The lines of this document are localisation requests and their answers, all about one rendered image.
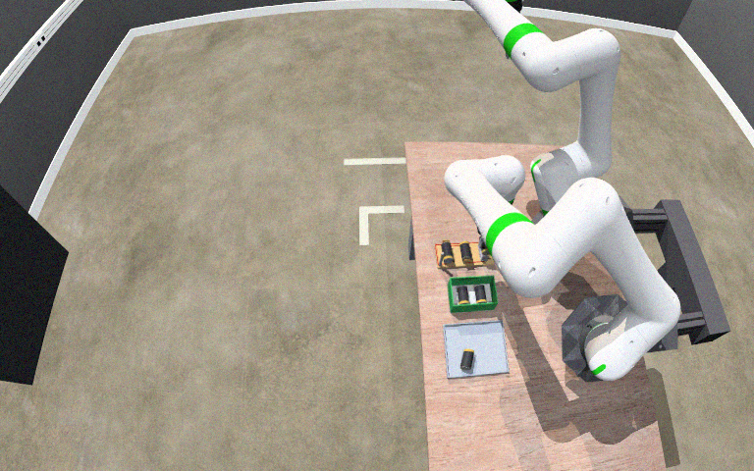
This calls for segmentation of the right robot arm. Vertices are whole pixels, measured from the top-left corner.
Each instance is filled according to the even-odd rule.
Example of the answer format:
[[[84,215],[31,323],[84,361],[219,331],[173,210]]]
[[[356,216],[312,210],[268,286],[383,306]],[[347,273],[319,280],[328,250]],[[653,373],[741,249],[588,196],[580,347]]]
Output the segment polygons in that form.
[[[530,171],[544,217],[579,180],[598,178],[612,164],[611,124],[620,47],[608,31],[591,28],[553,42],[508,2],[463,0],[493,31],[537,90],[557,91],[579,80],[577,142],[534,158]]]

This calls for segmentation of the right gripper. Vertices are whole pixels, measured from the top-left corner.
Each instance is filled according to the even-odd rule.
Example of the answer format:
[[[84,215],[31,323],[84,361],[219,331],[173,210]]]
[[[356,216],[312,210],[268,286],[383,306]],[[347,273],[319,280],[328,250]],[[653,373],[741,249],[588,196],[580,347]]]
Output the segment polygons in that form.
[[[509,3],[509,4],[510,4],[510,5],[511,5],[511,6],[512,6],[512,7],[514,8],[514,9],[516,9],[516,10],[517,10],[517,11],[518,11],[518,12],[520,13],[520,11],[522,10],[522,2],[523,2],[523,1],[524,1],[524,0],[516,0],[516,1],[513,1],[513,2],[508,2],[508,3]],[[506,57],[507,57],[507,59],[509,59],[509,55],[507,54],[507,52],[506,52]]]

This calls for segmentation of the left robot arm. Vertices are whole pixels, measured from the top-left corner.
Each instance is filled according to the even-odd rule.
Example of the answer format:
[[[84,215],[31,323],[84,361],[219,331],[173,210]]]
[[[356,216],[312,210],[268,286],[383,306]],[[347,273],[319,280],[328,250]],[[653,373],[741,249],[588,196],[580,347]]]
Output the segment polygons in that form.
[[[648,258],[610,184],[596,178],[574,183],[534,225],[511,205],[524,181],[522,164],[509,155],[455,161],[445,173],[448,192],[470,214],[516,294],[547,294],[588,252],[604,266],[627,305],[616,317],[591,319],[579,345],[593,375],[617,380],[676,325],[679,299]]]

